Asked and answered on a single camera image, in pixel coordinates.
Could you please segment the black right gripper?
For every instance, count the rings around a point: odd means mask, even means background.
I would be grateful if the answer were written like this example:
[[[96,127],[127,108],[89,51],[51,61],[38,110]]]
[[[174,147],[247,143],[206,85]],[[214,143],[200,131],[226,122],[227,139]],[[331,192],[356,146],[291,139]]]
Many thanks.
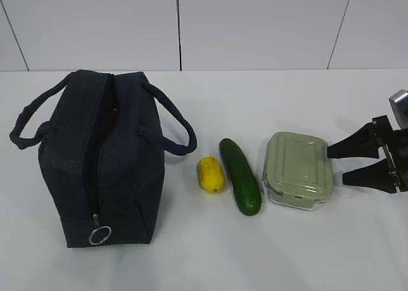
[[[407,192],[407,129],[393,130],[386,115],[327,149],[330,159],[351,157],[379,158],[379,148],[386,158],[367,167],[342,175],[347,186],[367,187],[388,194]]]

